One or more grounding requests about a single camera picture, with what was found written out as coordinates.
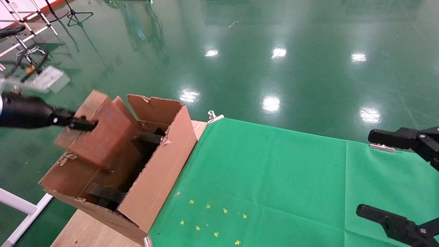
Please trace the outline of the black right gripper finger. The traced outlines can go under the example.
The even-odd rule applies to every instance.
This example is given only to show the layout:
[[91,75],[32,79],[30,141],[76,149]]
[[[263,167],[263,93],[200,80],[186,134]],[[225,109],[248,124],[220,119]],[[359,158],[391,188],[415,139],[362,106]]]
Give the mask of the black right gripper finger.
[[435,237],[439,234],[439,219],[417,225],[397,214],[372,206],[358,205],[356,214],[364,219],[378,223],[386,236],[411,247],[438,247]]
[[384,144],[401,150],[412,150],[435,169],[439,170],[439,128],[416,130],[399,128],[397,131],[373,129],[368,135],[373,144]]

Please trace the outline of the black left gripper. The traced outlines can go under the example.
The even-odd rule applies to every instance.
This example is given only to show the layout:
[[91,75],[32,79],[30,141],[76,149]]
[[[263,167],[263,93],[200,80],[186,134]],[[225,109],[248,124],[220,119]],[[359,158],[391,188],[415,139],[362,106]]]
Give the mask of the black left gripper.
[[64,108],[54,109],[39,97],[1,94],[0,126],[3,128],[36,129],[58,125],[88,132],[98,125],[97,120],[75,117],[75,114]]

